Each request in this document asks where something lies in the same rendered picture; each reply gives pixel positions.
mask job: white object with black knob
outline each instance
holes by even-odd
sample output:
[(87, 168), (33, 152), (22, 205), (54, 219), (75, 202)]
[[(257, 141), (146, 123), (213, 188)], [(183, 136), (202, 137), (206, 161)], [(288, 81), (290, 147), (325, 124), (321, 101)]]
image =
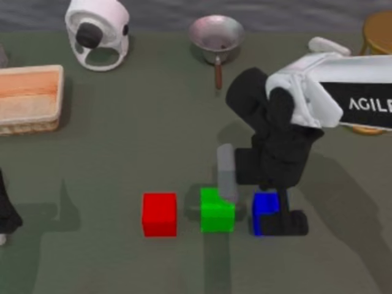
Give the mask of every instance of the white object with black knob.
[[(79, 63), (93, 71), (105, 72), (118, 67), (129, 50), (129, 13), (117, 0), (71, 0), (66, 26), (72, 51)], [(78, 52), (77, 45), (83, 52)], [(112, 48), (118, 60), (109, 66), (92, 66), (87, 56), (95, 48)]]

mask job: wooden handle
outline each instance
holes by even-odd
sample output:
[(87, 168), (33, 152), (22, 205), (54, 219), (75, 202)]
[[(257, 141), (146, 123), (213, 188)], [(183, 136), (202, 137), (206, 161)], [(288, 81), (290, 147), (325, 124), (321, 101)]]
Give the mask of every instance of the wooden handle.
[(222, 65), (215, 64), (215, 87), (220, 90), (222, 89)]

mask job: gray table surface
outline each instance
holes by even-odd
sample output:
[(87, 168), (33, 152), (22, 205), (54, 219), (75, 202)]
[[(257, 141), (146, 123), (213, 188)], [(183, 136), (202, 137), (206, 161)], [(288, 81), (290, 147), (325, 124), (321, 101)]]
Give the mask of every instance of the gray table surface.
[[(59, 33), (1, 34), (10, 66), (62, 64), (62, 126), (0, 138), (0, 166), (25, 226), (0, 248), (1, 294), (390, 294), (392, 135), (338, 127), (313, 149), (292, 208), (310, 234), (255, 238), (200, 233), (198, 190), (216, 185), (216, 148), (249, 146), (251, 130), (224, 103), (252, 66), (271, 73), (306, 52), (309, 34), (249, 34), (224, 66), (190, 53), (185, 34), (141, 34), (126, 63), (84, 70)], [(358, 50), (359, 35), (325, 34)], [(241, 189), (242, 202), (254, 187)], [(178, 193), (178, 237), (146, 239), (141, 196)]]

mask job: red cube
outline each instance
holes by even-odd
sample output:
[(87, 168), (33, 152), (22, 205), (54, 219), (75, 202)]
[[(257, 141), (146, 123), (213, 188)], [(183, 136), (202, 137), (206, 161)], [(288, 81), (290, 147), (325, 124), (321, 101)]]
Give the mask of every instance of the red cube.
[(176, 194), (144, 193), (141, 224), (145, 237), (176, 237)]

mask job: wooden stool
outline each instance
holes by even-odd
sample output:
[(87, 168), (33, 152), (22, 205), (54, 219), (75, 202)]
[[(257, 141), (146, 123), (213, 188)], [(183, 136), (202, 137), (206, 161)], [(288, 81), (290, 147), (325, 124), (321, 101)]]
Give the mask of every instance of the wooden stool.
[[(392, 10), (375, 13), (365, 21), (360, 55), (365, 55), (368, 49), (372, 55), (392, 54)], [(385, 132), (369, 127), (353, 127), (353, 130), (365, 135), (380, 135)]]

